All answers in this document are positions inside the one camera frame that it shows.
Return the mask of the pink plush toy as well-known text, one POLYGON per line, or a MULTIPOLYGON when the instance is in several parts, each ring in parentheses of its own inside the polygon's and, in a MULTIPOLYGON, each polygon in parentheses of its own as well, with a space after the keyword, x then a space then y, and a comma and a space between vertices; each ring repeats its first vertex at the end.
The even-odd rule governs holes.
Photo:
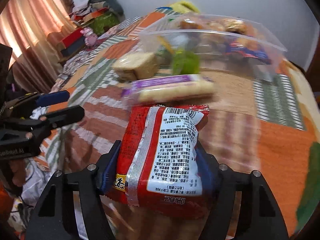
POLYGON ((95 46, 95 43, 98 39, 98 36, 96 35, 96 33, 93 31, 92 28, 90 27, 85 27, 83 28, 80 33, 82 33, 82 35, 85 38, 85 45, 88 48, 91 48, 93 46, 95 46))

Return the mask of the clear plastic storage bin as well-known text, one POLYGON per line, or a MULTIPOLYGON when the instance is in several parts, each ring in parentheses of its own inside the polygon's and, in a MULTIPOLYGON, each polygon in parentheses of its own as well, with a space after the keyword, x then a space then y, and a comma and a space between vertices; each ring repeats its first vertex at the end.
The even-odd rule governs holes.
POLYGON ((238 17, 188 13, 167 15, 139 33, 142 48, 169 66, 177 50, 199 55, 212 69, 271 82, 287 51, 261 23, 238 17))

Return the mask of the green pea snack bag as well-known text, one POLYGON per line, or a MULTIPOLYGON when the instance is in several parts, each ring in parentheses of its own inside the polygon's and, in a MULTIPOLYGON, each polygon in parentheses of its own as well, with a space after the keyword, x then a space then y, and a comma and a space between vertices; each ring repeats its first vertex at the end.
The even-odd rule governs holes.
POLYGON ((189 50, 177 50, 171 62, 173 75, 199 74, 200 57, 189 50))

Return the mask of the pink window curtain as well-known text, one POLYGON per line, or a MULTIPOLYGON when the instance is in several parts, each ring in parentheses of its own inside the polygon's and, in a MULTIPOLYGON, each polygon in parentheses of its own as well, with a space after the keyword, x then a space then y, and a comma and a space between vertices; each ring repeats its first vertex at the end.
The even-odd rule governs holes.
POLYGON ((1 12, 1 43, 12 48, 9 68, 17 84, 48 93, 62 72, 58 44, 75 30, 73 0, 8 0, 1 12))

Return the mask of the beige cake block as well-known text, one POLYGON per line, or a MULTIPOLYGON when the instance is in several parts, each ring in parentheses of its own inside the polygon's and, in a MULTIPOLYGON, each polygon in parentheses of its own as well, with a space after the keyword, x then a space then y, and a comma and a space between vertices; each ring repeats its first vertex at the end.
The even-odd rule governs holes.
POLYGON ((153 77, 159 69, 154 53, 126 53, 112 65, 113 70, 123 81, 136 81, 153 77))

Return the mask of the clutter pile with boxes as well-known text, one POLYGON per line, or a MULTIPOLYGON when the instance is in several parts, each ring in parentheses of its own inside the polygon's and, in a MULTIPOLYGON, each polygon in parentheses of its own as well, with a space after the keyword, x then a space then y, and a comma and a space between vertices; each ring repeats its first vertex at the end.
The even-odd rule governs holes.
POLYGON ((63 57, 69 57, 84 47, 88 48, 84 36, 80 33, 83 28, 92 28, 99 38, 124 19, 124 9, 118 0, 88 0, 84 7, 69 16, 76 29, 57 45, 63 57))

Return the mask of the red snack packet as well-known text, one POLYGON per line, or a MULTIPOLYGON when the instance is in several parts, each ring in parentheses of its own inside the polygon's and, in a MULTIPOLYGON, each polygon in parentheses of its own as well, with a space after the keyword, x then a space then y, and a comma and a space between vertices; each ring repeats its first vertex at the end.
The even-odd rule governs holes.
POLYGON ((207 105, 135 106, 106 196, 165 216, 198 219, 207 212, 195 146, 207 105))

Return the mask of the purple wafer biscuit pack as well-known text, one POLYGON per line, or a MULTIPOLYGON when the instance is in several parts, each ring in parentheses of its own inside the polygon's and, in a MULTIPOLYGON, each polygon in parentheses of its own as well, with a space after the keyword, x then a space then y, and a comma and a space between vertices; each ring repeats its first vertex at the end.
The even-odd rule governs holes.
POLYGON ((133 81, 123 89, 121 98, 133 106, 208 97, 214 92, 211 79, 200 74, 185 74, 133 81))

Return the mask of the patchwork bedspread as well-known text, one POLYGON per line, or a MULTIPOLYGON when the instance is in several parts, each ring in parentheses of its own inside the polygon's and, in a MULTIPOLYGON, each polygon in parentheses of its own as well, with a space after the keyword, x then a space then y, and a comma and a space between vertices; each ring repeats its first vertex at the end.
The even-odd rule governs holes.
MULTIPOLYGON (((112 27, 95 50, 71 59, 67 73, 69 105, 81 105, 84 119, 57 129, 41 145, 39 157, 27 161, 23 199, 35 205, 52 173, 79 171, 107 153, 122 139, 131 108, 121 99, 124 84, 112 66, 121 56, 141 50, 138 34, 170 9, 157 9, 112 27)), ((235 171, 262 172, 283 214, 290 236, 301 227, 302 197, 311 161, 319 149, 319 110, 300 70, 283 60, 272 82, 240 74, 204 69, 215 84, 210 98, 195 98, 188 106, 203 106, 195 114, 199 141, 206 152, 235 171)))

